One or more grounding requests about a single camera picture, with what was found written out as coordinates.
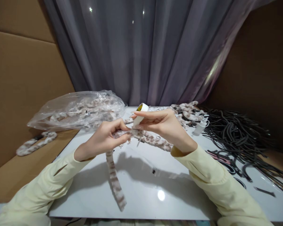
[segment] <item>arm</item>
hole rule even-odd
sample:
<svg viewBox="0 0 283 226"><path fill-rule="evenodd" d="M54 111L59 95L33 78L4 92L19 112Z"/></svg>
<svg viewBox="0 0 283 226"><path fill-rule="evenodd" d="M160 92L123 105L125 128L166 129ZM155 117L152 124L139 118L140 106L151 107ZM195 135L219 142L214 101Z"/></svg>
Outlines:
<svg viewBox="0 0 283 226"><path fill-rule="evenodd" d="M145 117L136 129L158 133L174 144L172 156L189 169L193 180L223 216L218 225L272 225L249 193L186 133L172 110L134 114Z"/></svg>
<svg viewBox="0 0 283 226"><path fill-rule="evenodd" d="M53 201L67 193L73 176L91 161L79 162L75 160L74 153L49 164L35 179L23 186L3 207L0 225L30 225L32 222L50 225L46 214Z"/></svg>
<svg viewBox="0 0 283 226"><path fill-rule="evenodd" d="M223 216L218 225L272 225L249 193L200 146L190 153L173 147L171 155L189 169L195 183L217 206Z"/></svg>
<svg viewBox="0 0 283 226"><path fill-rule="evenodd" d="M46 166L30 183L22 187L12 200L3 207L0 226L3 225L50 225L46 216L53 201L64 196L73 177L95 156L123 143L129 134L114 139L116 129L130 130L122 119L103 122L93 136L74 152Z"/></svg>

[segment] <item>pale yellow sleeve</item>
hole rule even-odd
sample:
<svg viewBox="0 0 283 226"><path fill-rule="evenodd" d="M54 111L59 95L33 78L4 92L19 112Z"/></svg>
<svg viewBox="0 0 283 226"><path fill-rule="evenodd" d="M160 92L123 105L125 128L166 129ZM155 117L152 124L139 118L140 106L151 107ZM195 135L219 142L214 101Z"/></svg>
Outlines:
<svg viewBox="0 0 283 226"><path fill-rule="evenodd" d="M218 225L272 226L259 204L246 189L199 145L194 152L186 156L179 149L173 147L171 155L189 169L195 183L217 206L217 210L222 215L218 220Z"/></svg>
<svg viewBox="0 0 283 226"><path fill-rule="evenodd" d="M50 225L50 219L46 214L53 201L67 193L72 178L91 160L78 162L72 152L46 166L2 208L0 226Z"/></svg>

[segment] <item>plastic bag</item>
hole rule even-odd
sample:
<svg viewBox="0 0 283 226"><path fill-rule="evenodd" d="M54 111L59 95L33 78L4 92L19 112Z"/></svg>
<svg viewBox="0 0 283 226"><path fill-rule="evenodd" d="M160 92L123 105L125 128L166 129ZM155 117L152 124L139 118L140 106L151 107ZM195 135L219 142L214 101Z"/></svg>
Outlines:
<svg viewBox="0 0 283 226"><path fill-rule="evenodd" d="M111 90L68 93L48 101L27 126L48 131L92 129L123 117L125 107Z"/></svg>

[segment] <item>glue bottle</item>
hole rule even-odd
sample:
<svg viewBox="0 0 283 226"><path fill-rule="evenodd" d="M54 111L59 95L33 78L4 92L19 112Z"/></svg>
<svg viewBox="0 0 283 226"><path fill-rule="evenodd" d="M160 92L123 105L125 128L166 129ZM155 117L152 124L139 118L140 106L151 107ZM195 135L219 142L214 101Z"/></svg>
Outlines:
<svg viewBox="0 0 283 226"><path fill-rule="evenodd" d="M193 135L199 136L202 133L202 131L204 130L204 128L207 127L209 124L210 124L210 122L208 121L208 118L205 118L203 121L198 123L198 125L196 126L196 129L193 132Z"/></svg>

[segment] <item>sheer curtain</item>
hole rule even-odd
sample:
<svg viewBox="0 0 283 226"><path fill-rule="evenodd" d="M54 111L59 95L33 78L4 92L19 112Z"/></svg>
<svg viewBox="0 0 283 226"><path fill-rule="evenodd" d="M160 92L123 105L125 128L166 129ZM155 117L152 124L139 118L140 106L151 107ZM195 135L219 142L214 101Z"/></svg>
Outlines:
<svg viewBox="0 0 283 226"><path fill-rule="evenodd" d="M130 106L205 100L252 0L45 0L76 91Z"/></svg>

